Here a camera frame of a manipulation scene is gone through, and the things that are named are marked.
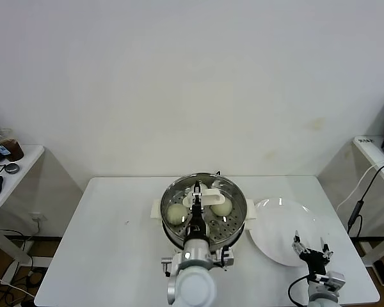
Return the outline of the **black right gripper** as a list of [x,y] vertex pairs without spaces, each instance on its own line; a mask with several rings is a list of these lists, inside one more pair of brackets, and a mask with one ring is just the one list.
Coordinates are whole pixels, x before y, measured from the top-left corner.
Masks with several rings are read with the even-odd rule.
[[292,248],[294,252],[300,256],[300,259],[307,264],[308,273],[310,275],[326,274],[326,265],[328,264],[328,260],[332,257],[333,251],[330,250],[328,244],[322,237],[321,247],[322,252],[313,249],[307,249],[301,242],[298,231],[295,231]]

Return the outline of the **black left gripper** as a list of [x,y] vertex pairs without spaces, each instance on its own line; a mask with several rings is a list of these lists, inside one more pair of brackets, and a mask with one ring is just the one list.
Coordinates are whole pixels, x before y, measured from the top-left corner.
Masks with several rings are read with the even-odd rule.
[[[202,212],[202,185],[195,182],[191,193],[191,210],[194,211],[197,206]],[[187,226],[188,239],[207,239],[207,225],[202,218],[201,213],[193,213]]]

